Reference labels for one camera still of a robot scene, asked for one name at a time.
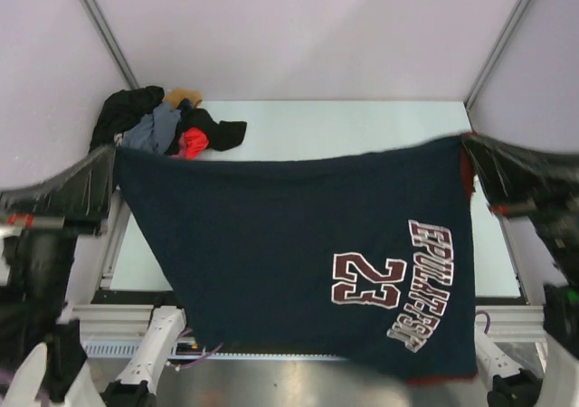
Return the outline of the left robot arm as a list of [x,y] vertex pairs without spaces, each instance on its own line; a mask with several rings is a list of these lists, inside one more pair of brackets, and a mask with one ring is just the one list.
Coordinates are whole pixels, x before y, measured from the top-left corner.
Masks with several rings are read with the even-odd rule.
[[186,303],[153,308],[136,352],[101,391],[80,320],[62,318],[78,239],[106,228],[115,155],[100,147],[39,184],[1,192],[4,406],[154,406],[176,341],[199,326],[199,311]]

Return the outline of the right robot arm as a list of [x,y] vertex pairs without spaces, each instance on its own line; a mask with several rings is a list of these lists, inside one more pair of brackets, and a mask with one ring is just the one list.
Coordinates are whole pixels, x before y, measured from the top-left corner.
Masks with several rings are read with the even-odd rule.
[[486,307],[475,328],[479,378],[489,406],[578,403],[578,155],[510,145],[479,134],[463,145],[502,219],[525,218],[565,278],[543,286],[539,307]]

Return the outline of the navy maroon garment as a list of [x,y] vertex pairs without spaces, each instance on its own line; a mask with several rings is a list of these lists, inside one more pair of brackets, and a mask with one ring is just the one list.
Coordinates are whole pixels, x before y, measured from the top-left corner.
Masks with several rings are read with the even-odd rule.
[[286,162],[117,151],[115,180],[204,346],[477,372],[472,169],[458,136]]

